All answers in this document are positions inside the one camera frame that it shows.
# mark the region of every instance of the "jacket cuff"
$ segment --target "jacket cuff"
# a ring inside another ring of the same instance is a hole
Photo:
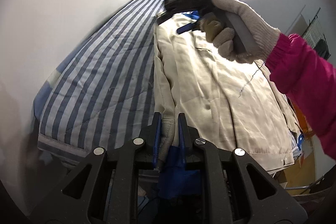
[[[275,47],[269,54],[266,60],[266,63],[265,63],[266,67],[269,69],[271,73],[275,70],[277,65],[281,62],[284,55],[288,52],[290,46],[291,46],[290,39],[281,33],[277,44],[275,45]]]

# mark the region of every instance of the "white knit glove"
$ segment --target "white knit glove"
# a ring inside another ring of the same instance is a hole
[[[230,60],[239,63],[252,63],[254,60],[267,57],[277,44],[280,30],[268,25],[251,7],[238,0],[212,0],[212,3],[225,11],[238,14],[250,30],[259,49],[254,52],[247,52],[237,55],[233,48],[233,37],[235,32],[231,28],[222,29],[221,24],[214,17],[205,17],[200,23],[200,29],[206,32],[208,42],[218,48],[218,53]]]

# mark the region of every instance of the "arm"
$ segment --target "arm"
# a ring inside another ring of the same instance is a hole
[[[336,69],[296,34],[280,35],[266,66],[270,80],[306,116],[324,152],[336,159]]]

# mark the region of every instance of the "striped bed sheet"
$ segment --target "striped bed sheet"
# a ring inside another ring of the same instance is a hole
[[[76,165],[152,122],[153,25],[163,9],[163,0],[131,1],[56,69],[34,100],[39,149]]]

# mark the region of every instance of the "person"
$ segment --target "person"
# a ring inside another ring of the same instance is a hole
[[[236,54],[233,29],[222,27],[213,17],[204,19],[201,30],[208,42],[228,60],[252,63],[262,59],[270,70],[270,80],[306,116],[319,137],[324,152],[336,159],[336,69],[297,34],[289,37],[268,25],[252,8],[238,0],[212,0],[225,11],[238,14],[258,47],[254,52]]]

